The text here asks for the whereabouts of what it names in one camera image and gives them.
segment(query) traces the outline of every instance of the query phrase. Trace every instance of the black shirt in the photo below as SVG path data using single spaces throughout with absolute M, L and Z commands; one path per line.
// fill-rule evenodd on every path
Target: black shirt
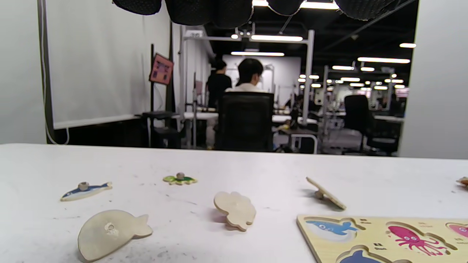
M 218 100 L 220 100 L 224 94 L 224 91 L 228 88 L 232 88 L 231 78 L 224 74 L 212 74 L 208 78 L 208 91 L 210 96 L 208 98 L 208 107 L 216 108 Z

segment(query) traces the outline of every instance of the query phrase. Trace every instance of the black office chair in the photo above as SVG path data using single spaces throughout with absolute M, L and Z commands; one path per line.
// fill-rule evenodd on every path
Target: black office chair
M 272 152 L 271 93 L 226 92 L 219 102 L 216 150 Z

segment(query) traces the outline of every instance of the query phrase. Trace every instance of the blue dolphin illustration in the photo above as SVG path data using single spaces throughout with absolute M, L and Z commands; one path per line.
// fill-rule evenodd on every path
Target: blue dolphin illustration
M 380 263 L 380 261 L 373 260 L 368 257 L 363 257 L 362 250 L 358 250 L 354 252 L 352 256 L 349 256 L 343 259 L 342 261 L 340 261 L 340 263 Z
M 322 221 L 306 221 L 308 224 L 314 224 L 318 226 L 320 229 L 325 231 L 330 231 L 337 235 L 346 235 L 346 230 L 357 231 L 354 227 L 351 227 L 351 222 L 344 222 L 343 225 L 329 223 L 329 222 L 322 222 Z

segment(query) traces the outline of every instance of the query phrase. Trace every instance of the wooden puzzle piece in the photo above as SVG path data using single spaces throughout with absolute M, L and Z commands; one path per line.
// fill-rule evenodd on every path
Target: wooden puzzle piece
M 147 237 L 153 230 L 148 215 L 134 217 L 121 210 L 100 212 L 86 221 L 78 234 L 78 250 L 88 262 L 101 259 L 131 239 Z
M 311 183 L 313 186 L 315 186 L 318 191 L 315 192 L 315 197 L 318 199 L 323 199 L 324 196 L 326 196 L 332 203 L 336 204 L 339 208 L 346 210 L 346 206 L 338 200 L 335 196 L 333 196 L 330 192 L 325 190 L 321 185 L 316 183 L 314 180 L 310 179 L 309 177 L 306 177 L 307 181 Z
M 170 185 L 173 185 L 173 184 L 184 185 L 184 184 L 192 184 L 192 183 L 198 182 L 194 178 L 185 176 L 184 173 L 178 173 L 176 177 L 166 176 L 163 178 L 163 181 L 168 182 Z
M 73 189 L 62 196 L 60 201 L 74 201 L 93 196 L 103 190 L 112 189 L 112 183 L 107 182 L 102 185 L 89 185 L 88 182 L 81 182 L 76 189 Z
M 256 210 L 245 196 L 237 192 L 219 192 L 214 197 L 214 205 L 223 214 L 226 214 L 227 223 L 237 227 L 241 231 L 246 231 L 253 224 Z

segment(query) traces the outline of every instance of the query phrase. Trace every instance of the desk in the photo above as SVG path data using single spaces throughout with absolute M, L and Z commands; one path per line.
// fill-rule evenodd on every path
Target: desk
M 10 144 L 0 145 L 0 167 L 5 263 L 80 263 L 81 226 L 109 209 L 149 214 L 154 233 L 103 263 L 313 263 L 298 214 L 468 218 L 461 205 L 468 191 L 455 183 L 466 175 L 467 160 Z M 198 183 L 162 181 L 177 172 Z M 334 185 L 348 209 L 334 212 L 312 198 L 306 176 Z M 59 202 L 83 180 L 112 181 L 114 188 Z M 247 232 L 219 223 L 218 191 L 252 200 L 257 215 Z

